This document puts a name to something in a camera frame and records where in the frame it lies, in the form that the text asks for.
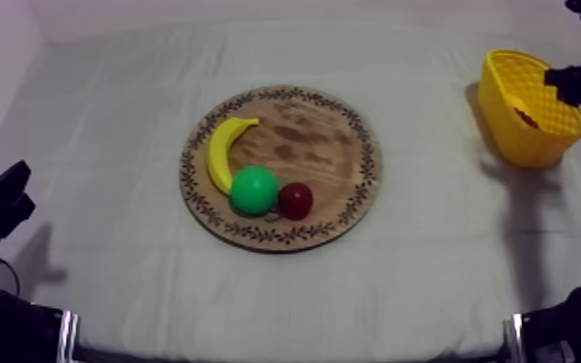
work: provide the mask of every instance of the wooden plate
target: wooden plate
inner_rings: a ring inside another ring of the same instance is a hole
[[[247,218],[207,172],[209,139],[231,117],[259,118],[232,145],[235,175],[247,165],[271,170],[280,186],[304,182],[314,204],[301,221]],[[182,198],[216,236],[261,252],[295,252],[322,245],[353,227],[369,210],[381,184],[382,160],[370,127],[349,105],[302,87],[263,87],[225,100],[191,132],[180,162]]]

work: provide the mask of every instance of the banana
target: banana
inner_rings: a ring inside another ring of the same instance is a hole
[[[230,146],[245,132],[249,126],[257,126],[259,119],[240,119],[231,117],[219,125],[209,140],[207,153],[207,169],[214,185],[223,193],[230,195],[232,189],[232,173],[228,164]]]

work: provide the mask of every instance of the yellow basket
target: yellow basket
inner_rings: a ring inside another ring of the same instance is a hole
[[[513,50],[491,51],[484,60],[480,106],[500,153],[518,166],[549,166],[581,138],[581,110],[556,99],[556,88],[544,84],[547,69],[542,60]]]

